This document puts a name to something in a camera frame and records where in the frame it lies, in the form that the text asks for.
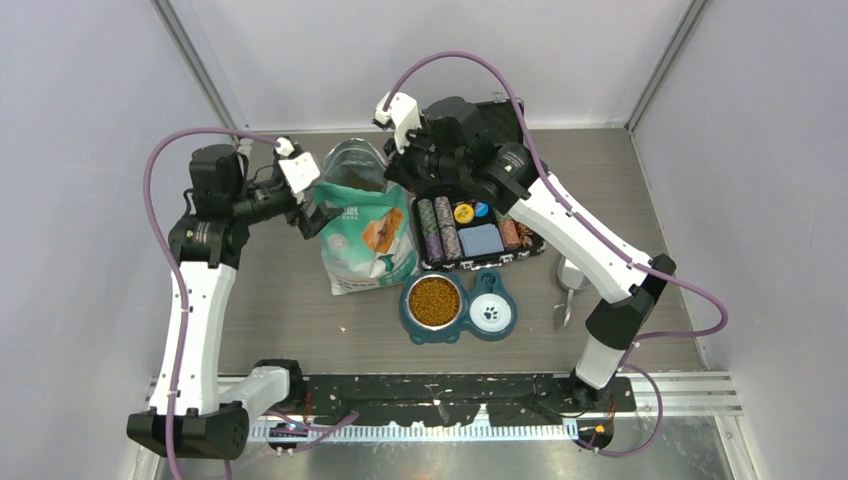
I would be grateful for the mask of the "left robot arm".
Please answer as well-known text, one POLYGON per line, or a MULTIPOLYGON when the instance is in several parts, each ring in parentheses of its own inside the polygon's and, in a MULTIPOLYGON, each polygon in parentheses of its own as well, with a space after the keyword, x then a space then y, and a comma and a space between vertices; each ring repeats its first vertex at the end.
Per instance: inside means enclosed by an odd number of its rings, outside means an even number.
POLYGON ((189 163, 187 212, 168 234, 180 274, 160 378, 146 410, 127 420, 127 436, 162 456, 235 460, 245 449, 250 424, 271 406, 298 412, 307 389, 297 362, 261 360, 225 392, 218 360, 226 305, 250 226, 275 217, 315 237, 339 216, 336 207, 310 204, 320 177, 312 155, 282 138, 273 151, 272 174, 246 177, 246 157, 217 144, 196 150, 189 163))

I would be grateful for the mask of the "green pet food bag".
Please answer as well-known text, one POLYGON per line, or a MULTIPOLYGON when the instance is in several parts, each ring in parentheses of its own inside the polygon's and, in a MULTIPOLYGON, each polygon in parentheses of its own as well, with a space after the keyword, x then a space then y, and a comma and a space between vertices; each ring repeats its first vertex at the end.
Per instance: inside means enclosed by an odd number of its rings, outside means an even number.
POLYGON ((323 160, 314 199, 342 210, 320 232, 336 296, 401 284, 419 272, 407 194, 385 178, 387 166, 383 154, 359 138, 340 142, 323 160))

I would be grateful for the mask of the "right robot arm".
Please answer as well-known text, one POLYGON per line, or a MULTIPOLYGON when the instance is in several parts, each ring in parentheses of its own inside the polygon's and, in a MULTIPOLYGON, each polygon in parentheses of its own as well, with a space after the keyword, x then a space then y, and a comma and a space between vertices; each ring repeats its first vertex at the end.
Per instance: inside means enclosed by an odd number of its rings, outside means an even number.
POLYGON ((522 119, 521 107, 504 102, 452 96, 420 108, 403 93, 380 100, 373 117, 392 133, 384 146, 388 180, 416 197, 487 203, 539 234, 597 289, 602 299, 587 318, 589 338, 570 374, 574 403, 596 410, 610 398, 609 382, 666 285, 640 268, 671 274, 676 265, 628 246, 584 209, 533 159, 522 119))

